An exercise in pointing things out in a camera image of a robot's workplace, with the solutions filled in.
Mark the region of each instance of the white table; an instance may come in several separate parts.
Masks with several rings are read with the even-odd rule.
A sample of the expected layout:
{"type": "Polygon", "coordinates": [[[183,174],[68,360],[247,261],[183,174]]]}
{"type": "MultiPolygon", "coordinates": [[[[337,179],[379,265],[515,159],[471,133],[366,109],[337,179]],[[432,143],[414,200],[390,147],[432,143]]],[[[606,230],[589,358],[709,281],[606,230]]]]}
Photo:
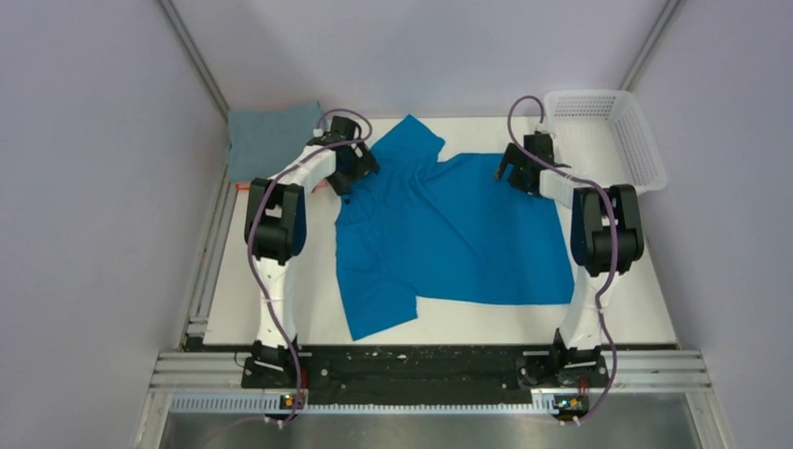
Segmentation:
{"type": "MultiPolygon", "coordinates": [[[[372,120],[370,144],[399,120],[372,120]]],[[[506,118],[422,119],[446,140],[439,159],[461,152],[503,152],[509,136],[506,118]]],[[[533,131],[537,118],[513,120],[515,135],[533,131]]],[[[613,154],[598,158],[557,155],[562,162],[595,181],[625,178],[618,164],[596,166],[592,161],[618,161],[613,154]]],[[[259,293],[249,272],[242,237],[247,193],[240,192],[231,221],[223,262],[204,337],[206,344],[251,344],[259,320],[259,293]]],[[[568,306],[491,306],[446,299],[419,297],[418,319],[353,342],[341,304],[336,279],[336,217],[339,198],[329,187],[307,196],[308,238],[299,261],[305,273],[296,291],[298,338],[302,344],[548,344],[561,324],[568,306]]],[[[570,239],[570,211],[557,208],[559,220],[570,239]]],[[[624,279],[614,287],[606,321],[617,343],[675,343],[669,313],[661,295],[649,245],[624,279]]]]}

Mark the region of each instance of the gray floor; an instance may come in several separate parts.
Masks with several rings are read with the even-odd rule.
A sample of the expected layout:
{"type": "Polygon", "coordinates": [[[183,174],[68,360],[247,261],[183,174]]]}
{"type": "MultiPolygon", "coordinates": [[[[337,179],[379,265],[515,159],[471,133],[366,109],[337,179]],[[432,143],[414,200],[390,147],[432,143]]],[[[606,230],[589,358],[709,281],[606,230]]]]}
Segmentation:
{"type": "Polygon", "coordinates": [[[700,448],[683,395],[614,395],[580,428],[526,415],[304,415],[284,430],[248,422],[201,445],[239,418],[172,414],[161,449],[700,448]]]}

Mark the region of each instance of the white plastic basket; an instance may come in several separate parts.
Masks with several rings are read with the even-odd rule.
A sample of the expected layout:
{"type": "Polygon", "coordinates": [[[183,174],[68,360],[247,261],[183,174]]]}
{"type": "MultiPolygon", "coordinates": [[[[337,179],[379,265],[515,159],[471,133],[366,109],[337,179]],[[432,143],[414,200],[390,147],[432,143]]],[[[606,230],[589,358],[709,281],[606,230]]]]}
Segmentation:
{"type": "Polygon", "coordinates": [[[666,187],[656,140],[632,93],[555,91],[544,100],[556,157],[576,173],[605,185],[628,182],[639,194],[666,187]]]}

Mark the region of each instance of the folded fabric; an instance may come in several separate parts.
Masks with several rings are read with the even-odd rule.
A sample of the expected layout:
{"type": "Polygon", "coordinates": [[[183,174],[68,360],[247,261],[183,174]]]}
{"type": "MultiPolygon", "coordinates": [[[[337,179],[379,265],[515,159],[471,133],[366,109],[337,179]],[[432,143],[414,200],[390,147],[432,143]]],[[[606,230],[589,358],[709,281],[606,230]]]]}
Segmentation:
{"type": "Polygon", "coordinates": [[[317,101],[278,110],[232,110],[228,179],[252,181],[279,172],[300,155],[322,116],[317,101]]]}
{"type": "Polygon", "coordinates": [[[416,296],[570,302],[554,202],[495,181],[500,154],[439,163],[443,143],[408,116],[372,147],[380,173],[342,201],[337,276],[354,340],[416,318],[416,296]]]}

